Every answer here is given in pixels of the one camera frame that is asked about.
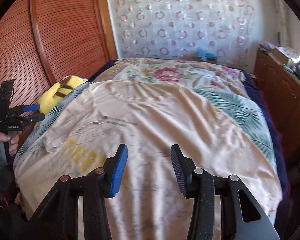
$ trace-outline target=wooden wardrobe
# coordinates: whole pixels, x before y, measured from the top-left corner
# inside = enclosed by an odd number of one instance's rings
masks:
[[[106,0],[16,0],[0,21],[0,85],[16,79],[11,106],[36,103],[63,77],[89,78],[114,58]]]
[[[268,55],[257,54],[256,85],[263,92],[270,114],[282,134],[287,169],[300,159],[300,81]]]

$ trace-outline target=patterned curtain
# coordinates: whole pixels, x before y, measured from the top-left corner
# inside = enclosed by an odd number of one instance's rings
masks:
[[[250,0],[109,0],[120,58],[195,59],[243,66],[253,28]]]

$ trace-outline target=finger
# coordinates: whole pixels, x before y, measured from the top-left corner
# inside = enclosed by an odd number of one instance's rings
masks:
[[[7,142],[11,139],[10,135],[0,132],[0,142]]]
[[[23,197],[21,192],[18,193],[16,199],[15,199],[15,203],[19,204],[20,206],[24,206],[25,202],[23,201]]]
[[[17,153],[18,144],[11,145],[9,147],[9,154],[13,155]]]
[[[17,144],[19,141],[19,134],[17,133],[15,137],[11,139],[11,144]]]

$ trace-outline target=white wall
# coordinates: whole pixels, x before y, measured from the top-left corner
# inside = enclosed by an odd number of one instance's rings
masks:
[[[288,34],[291,39],[291,47],[297,51],[300,51],[300,21],[287,4],[286,8]]]
[[[251,0],[252,6],[255,9],[254,26],[249,35],[250,48],[245,69],[247,72],[253,73],[257,49],[263,41],[278,43],[277,30],[277,13],[274,0]]]

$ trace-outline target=pillow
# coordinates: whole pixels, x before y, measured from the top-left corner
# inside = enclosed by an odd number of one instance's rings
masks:
[[[85,83],[87,79],[77,76],[66,76],[60,82],[55,83],[38,100],[40,113],[47,115],[50,110],[59,103],[74,88]]]

